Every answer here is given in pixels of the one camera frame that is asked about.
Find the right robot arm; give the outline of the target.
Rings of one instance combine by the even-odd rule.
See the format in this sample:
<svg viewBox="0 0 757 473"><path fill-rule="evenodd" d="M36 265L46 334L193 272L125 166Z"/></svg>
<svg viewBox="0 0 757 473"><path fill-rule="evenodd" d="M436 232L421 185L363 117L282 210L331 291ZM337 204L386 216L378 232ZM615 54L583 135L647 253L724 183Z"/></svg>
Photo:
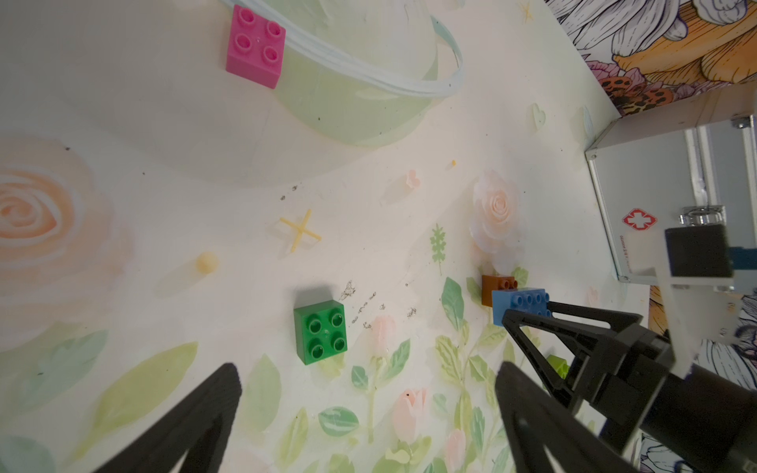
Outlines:
<svg viewBox="0 0 757 473"><path fill-rule="evenodd" d="M755 393L700 367L674 374L670 343L638 315L551 302L503 324L536 371L506 362L496 378L516 470L628 472L637 432L697 472L755 470Z"/></svg>

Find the brown lego brick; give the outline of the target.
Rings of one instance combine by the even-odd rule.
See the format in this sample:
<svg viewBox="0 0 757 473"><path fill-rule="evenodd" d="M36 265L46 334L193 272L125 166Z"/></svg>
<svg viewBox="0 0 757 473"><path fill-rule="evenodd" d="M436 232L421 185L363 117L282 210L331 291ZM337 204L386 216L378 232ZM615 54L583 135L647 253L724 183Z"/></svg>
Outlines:
<svg viewBox="0 0 757 473"><path fill-rule="evenodd" d="M518 281L513 276L483 275L481 281L481 305L493 307L493 293L518 289Z"/></svg>

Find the lime green lego brick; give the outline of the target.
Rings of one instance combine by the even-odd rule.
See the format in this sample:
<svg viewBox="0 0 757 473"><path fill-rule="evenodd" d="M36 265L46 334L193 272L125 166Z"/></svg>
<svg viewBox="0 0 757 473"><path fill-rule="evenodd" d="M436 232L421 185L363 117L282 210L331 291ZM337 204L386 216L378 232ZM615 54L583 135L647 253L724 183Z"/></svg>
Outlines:
<svg viewBox="0 0 757 473"><path fill-rule="evenodd" d="M571 364L568 361L556 355L549 355L547 362L554 368L560 378L563 378L563 380L567 378L571 368Z"/></svg>

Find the blue long lego brick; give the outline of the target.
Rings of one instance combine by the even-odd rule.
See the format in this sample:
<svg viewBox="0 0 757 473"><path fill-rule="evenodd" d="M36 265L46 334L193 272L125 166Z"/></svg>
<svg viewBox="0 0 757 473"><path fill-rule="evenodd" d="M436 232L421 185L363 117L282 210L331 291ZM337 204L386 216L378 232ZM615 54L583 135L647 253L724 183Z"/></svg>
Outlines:
<svg viewBox="0 0 757 473"><path fill-rule="evenodd" d="M544 289L524 288L517 290L503 290L492 292L493 323L503 327L505 312L509 309L552 317L552 311L547 307L550 302L549 294Z"/></svg>

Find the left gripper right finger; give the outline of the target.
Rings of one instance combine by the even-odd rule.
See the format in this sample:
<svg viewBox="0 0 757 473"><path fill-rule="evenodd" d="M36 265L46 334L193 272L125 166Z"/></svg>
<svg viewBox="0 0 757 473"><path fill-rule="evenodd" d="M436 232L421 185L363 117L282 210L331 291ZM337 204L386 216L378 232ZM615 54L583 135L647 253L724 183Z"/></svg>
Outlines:
<svg viewBox="0 0 757 473"><path fill-rule="evenodd" d="M604 445L515 364L504 362L495 393L518 472L632 472L633 466Z"/></svg>

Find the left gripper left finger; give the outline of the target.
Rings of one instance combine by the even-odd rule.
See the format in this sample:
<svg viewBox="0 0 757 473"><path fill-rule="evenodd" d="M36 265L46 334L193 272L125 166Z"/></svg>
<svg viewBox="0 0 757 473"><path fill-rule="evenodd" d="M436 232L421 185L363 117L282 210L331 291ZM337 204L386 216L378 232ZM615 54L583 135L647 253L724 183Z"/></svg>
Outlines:
<svg viewBox="0 0 757 473"><path fill-rule="evenodd" d="M100 472L217 472L242 396L237 367L226 363Z"/></svg>

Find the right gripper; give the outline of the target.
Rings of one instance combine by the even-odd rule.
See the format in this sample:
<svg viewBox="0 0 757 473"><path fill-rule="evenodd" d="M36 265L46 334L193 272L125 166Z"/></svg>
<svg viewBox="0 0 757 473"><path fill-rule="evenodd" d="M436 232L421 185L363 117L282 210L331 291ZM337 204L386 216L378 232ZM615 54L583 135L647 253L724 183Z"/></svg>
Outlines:
<svg viewBox="0 0 757 473"><path fill-rule="evenodd" d="M503 309L501 322L538 378L565 378L573 414L587 402L605 417L600 439L626 449L674 362L672 346L641 324L640 313L550 302L545 309ZM569 372L548 361L536 335L550 335Z"/></svg>

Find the dark green lego brick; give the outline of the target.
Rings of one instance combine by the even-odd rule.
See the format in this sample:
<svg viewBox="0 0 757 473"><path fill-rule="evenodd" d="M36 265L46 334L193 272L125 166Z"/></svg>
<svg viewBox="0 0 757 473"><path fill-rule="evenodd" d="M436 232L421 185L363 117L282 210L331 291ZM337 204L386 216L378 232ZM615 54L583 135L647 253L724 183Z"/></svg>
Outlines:
<svg viewBox="0 0 757 473"><path fill-rule="evenodd" d="M297 353L307 366L348 350L345 309L327 301L294 309Z"/></svg>

